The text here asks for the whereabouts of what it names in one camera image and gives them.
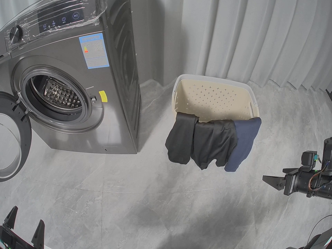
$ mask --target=laundry basket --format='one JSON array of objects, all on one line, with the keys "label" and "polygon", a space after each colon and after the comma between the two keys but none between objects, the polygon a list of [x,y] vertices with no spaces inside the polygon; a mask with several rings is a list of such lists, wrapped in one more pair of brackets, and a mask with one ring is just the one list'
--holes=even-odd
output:
[{"label": "laundry basket", "polygon": [[247,120],[259,117],[252,89],[244,83],[222,78],[183,74],[175,82],[172,110],[195,114],[200,122]]}]

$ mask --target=control panel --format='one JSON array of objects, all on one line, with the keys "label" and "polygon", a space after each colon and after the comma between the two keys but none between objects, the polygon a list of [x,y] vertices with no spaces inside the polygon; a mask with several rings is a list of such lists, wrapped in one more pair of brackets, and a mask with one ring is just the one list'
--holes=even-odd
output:
[{"label": "control panel", "polygon": [[8,52],[53,31],[91,23],[100,5],[97,0],[51,0],[30,8],[4,28]]},{"label": "control panel", "polygon": [[37,13],[39,32],[84,21],[82,5],[83,0],[61,0],[40,9]]}]

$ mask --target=open door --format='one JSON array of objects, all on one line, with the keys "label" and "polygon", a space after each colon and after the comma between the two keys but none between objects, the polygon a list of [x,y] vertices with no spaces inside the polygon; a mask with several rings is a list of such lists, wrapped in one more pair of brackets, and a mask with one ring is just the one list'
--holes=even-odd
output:
[{"label": "open door", "polygon": [[22,169],[30,146],[27,108],[14,96],[0,92],[0,182],[13,178]]}]

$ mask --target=qr code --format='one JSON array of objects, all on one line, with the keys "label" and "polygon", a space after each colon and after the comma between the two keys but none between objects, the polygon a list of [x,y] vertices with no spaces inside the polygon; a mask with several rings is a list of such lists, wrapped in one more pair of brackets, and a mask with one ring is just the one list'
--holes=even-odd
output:
[{"label": "qr code", "polygon": [[94,43],[93,44],[93,50],[95,51],[95,52],[97,52],[97,51],[102,51],[104,49],[104,47],[103,47],[103,42],[98,42],[98,43]]}]

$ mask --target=door hinge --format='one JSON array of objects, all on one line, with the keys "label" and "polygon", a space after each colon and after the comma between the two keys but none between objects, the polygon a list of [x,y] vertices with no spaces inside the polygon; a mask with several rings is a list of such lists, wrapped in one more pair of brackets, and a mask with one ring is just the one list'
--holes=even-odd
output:
[{"label": "door hinge", "polygon": [[16,104],[19,104],[20,102],[24,105],[24,107],[26,108],[24,114],[27,114],[28,112],[32,112],[32,110],[29,108],[29,106],[27,105],[27,103],[25,102],[25,100],[22,97],[21,92],[19,91],[17,93],[17,95],[19,96],[18,100],[16,101]]}]

